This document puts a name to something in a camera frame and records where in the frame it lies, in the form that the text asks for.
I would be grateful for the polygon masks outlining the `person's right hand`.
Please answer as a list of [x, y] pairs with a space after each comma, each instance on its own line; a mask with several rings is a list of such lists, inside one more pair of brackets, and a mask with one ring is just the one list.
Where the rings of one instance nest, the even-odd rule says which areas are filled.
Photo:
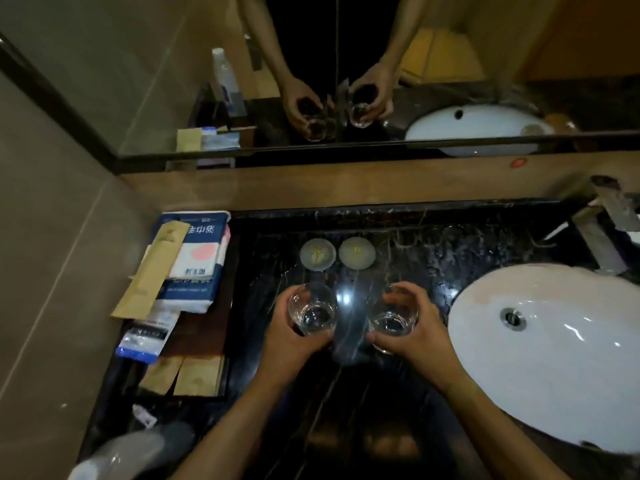
[[412, 332], [405, 336], [408, 339], [404, 353], [393, 354], [406, 359], [432, 386], [447, 395], [452, 387], [468, 382], [470, 377], [460, 363], [440, 311], [427, 291], [414, 283], [405, 283], [418, 300], [419, 319]]

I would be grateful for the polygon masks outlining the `person's left hand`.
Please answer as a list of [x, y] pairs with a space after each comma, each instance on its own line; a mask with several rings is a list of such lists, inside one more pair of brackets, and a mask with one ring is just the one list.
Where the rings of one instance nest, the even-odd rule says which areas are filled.
[[287, 302], [297, 286], [284, 290], [275, 302], [255, 375], [255, 381], [264, 386], [286, 387], [316, 352], [300, 350], [299, 342], [303, 336], [297, 334], [289, 322]]

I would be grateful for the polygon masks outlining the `clear drinking glass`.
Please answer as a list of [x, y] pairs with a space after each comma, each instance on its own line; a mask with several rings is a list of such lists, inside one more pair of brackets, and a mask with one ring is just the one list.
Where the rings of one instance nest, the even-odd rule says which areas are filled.
[[388, 337], [409, 335], [419, 319], [419, 303], [407, 283], [397, 282], [376, 289], [365, 302], [367, 332]]
[[287, 302], [292, 327], [302, 336], [334, 328], [337, 299], [334, 291], [321, 282], [299, 285]]

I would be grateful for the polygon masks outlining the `person's right forearm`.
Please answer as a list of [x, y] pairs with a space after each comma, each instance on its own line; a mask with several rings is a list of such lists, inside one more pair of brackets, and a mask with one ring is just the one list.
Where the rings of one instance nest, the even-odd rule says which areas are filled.
[[446, 370], [433, 383], [493, 480], [571, 480], [464, 369]]

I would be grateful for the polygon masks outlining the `person's left forearm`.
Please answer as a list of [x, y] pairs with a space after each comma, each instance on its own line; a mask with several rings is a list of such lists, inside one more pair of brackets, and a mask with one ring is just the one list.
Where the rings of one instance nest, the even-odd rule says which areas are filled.
[[170, 480], [240, 480], [270, 414], [299, 372], [260, 367], [244, 393]]

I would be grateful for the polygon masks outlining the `round white paper coaster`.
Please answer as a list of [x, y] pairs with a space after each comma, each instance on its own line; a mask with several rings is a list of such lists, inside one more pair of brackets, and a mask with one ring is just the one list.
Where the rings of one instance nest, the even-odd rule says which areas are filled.
[[351, 237], [342, 242], [339, 248], [340, 261], [352, 271], [362, 271], [373, 265], [376, 249], [363, 237]]
[[300, 249], [300, 262], [304, 268], [313, 272], [324, 272], [335, 262], [337, 252], [334, 245], [322, 238], [307, 241]]

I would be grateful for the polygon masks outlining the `dark wooden tray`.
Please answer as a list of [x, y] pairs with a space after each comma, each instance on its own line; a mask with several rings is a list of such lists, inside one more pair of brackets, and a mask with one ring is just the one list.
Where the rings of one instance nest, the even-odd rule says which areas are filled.
[[[225, 366], [226, 371], [228, 357], [225, 355], [225, 343], [234, 298], [240, 247], [241, 238], [239, 236], [231, 237], [217, 295], [212, 306], [210, 306], [204, 314], [182, 312], [178, 319], [177, 326], [169, 336], [168, 343], [165, 345], [160, 356], [183, 356], [185, 358], [224, 356], [227, 359]], [[220, 396], [224, 395], [226, 387], [225, 371], [223, 373]], [[183, 397], [173, 395], [176, 379], [167, 395], [156, 395], [143, 391], [139, 387], [136, 395]]]

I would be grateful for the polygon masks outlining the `beige paper packet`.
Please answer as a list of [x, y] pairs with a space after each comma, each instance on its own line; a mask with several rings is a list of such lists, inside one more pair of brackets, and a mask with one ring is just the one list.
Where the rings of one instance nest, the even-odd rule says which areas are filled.
[[183, 356], [160, 356], [150, 364], [139, 388], [156, 395], [167, 395], [184, 362]]
[[226, 362], [227, 359], [224, 356], [185, 358], [177, 375], [173, 395], [220, 396]]

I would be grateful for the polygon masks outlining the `blue white packaged towel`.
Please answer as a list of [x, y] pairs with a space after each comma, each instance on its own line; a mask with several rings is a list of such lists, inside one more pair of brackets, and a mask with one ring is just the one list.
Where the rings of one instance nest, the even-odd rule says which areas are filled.
[[204, 314], [217, 295], [230, 241], [226, 210], [164, 212], [152, 237], [171, 221], [189, 224], [178, 256], [156, 297], [155, 307]]

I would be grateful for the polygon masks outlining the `small blue white sachet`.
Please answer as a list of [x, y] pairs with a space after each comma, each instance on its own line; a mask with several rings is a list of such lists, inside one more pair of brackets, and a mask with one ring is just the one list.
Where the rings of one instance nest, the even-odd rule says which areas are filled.
[[132, 322], [116, 346], [115, 356], [146, 365], [155, 363], [179, 317], [179, 310], [153, 306], [146, 318]]

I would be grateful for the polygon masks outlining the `white oval sink basin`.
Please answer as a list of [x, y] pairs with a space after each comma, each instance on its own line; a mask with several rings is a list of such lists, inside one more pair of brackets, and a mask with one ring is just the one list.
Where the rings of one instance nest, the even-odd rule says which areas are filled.
[[560, 264], [503, 267], [457, 295], [448, 331], [508, 415], [570, 444], [640, 453], [640, 285]]

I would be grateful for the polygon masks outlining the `long beige paper sachet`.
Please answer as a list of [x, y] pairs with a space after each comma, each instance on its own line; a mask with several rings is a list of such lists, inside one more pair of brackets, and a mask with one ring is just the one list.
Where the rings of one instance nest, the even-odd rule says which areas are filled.
[[148, 317], [190, 227], [181, 221], [170, 221], [160, 227], [131, 283], [112, 311], [112, 317], [132, 320]]

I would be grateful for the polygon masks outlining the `small white wrapper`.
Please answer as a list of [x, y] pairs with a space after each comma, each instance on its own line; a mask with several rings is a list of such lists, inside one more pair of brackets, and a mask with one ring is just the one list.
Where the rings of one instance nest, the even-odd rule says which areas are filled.
[[155, 427], [157, 418], [140, 404], [132, 405], [132, 416], [137, 423], [146, 429]]

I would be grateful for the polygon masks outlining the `clear plastic bottle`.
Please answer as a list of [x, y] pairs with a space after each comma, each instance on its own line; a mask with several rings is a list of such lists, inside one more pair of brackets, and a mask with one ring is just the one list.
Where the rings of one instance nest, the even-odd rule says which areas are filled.
[[195, 432], [183, 421], [127, 433], [76, 464], [67, 480], [134, 480], [143, 472], [180, 460], [194, 443]]

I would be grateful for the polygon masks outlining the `chrome faucet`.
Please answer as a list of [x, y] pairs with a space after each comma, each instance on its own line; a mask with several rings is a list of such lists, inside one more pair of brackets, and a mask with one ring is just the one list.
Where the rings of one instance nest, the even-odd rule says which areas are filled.
[[614, 229], [622, 233], [640, 233], [640, 217], [633, 200], [622, 190], [614, 177], [593, 175], [582, 192], [587, 204], [572, 215], [572, 223], [585, 241], [595, 259], [599, 274], [619, 276], [628, 270], [615, 243], [599, 223], [600, 214], [606, 214]]

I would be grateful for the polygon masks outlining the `wall mirror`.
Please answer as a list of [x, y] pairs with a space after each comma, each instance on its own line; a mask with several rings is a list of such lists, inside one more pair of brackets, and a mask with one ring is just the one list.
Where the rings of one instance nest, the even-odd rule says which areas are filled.
[[640, 152], [640, 0], [0, 0], [0, 74], [120, 174]]

